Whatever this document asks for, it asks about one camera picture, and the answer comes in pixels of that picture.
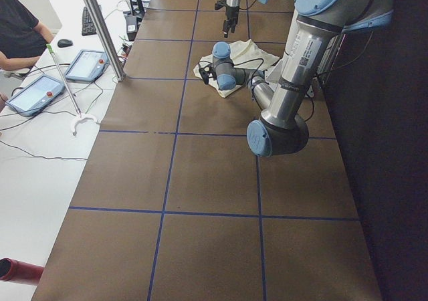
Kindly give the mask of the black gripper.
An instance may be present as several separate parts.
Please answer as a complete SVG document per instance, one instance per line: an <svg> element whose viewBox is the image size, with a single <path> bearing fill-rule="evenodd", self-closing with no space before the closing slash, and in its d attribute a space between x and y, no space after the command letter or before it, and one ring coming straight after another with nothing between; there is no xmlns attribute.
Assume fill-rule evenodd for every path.
<svg viewBox="0 0 428 301"><path fill-rule="evenodd" d="M217 79L217 74L212 64L207 64L206 66L198 65L198 67L199 74L204 84L208 84L209 80L215 81Z"/></svg>
<svg viewBox="0 0 428 301"><path fill-rule="evenodd" d="M239 18L239 6L232 5L227 2L227 0L218 0L215 2L215 10L220 10L222 7L225 7L226 20L223 22L223 37L228 38L229 30L231 33L235 32L236 25Z"/></svg>

